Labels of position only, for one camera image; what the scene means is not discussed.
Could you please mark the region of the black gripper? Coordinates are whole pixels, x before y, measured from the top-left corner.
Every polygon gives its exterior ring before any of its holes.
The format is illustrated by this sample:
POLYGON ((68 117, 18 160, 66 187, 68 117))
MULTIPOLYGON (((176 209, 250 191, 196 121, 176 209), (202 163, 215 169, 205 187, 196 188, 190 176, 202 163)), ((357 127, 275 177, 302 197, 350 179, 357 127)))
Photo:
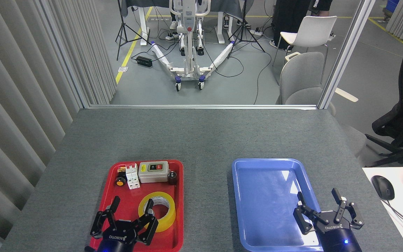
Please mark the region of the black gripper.
POLYGON ((363 227, 364 221, 354 202, 348 202, 342 197, 337 188, 331 193, 338 204, 338 210, 317 212, 307 206, 302 192, 298 191, 298 205, 293 211, 293 216, 303 235, 307 235, 313 225, 304 220, 305 215, 309 220, 315 220, 315 231, 320 245, 325 252, 361 252, 362 248, 357 242, 351 228, 359 230, 363 227), (347 210, 352 218, 348 221, 343 216, 347 210))
POLYGON ((102 238, 97 252, 132 252, 137 242, 151 245, 158 227, 158 219, 153 212, 154 201, 147 201, 146 210, 135 221, 115 220, 115 212, 121 199, 115 196, 112 204, 104 211, 98 211, 91 227, 91 236, 102 238), (104 222, 108 220, 109 228, 102 232, 104 222))

